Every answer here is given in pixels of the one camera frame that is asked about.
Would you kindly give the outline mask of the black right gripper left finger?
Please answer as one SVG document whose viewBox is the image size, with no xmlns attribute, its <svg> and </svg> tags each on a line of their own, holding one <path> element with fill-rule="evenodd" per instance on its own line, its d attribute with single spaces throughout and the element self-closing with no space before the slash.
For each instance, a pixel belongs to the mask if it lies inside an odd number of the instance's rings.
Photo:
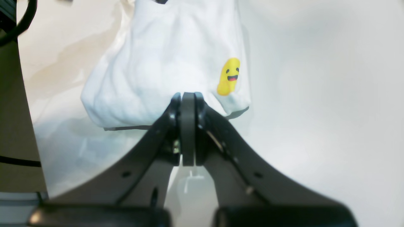
<svg viewBox="0 0 404 227">
<path fill-rule="evenodd" d="M 30 227 L 171 227 L 164 202 L 181 155 L 193 157 L 195 94 L 176 93 L 120 160 L 88 182 L 40 204 Z"/>
</svg>

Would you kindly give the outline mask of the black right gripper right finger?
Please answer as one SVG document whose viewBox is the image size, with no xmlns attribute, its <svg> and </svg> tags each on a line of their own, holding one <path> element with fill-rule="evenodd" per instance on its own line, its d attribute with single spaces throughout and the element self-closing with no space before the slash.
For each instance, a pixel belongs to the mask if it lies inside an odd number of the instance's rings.
<svg viewBox="0 0 404 227">
<path fill-rule="evenodd" d="M 214 181 L 214 227 L 356 227 L 348 207 L 282 174 L 195 95 L 195 163 Z"/>
</svg>

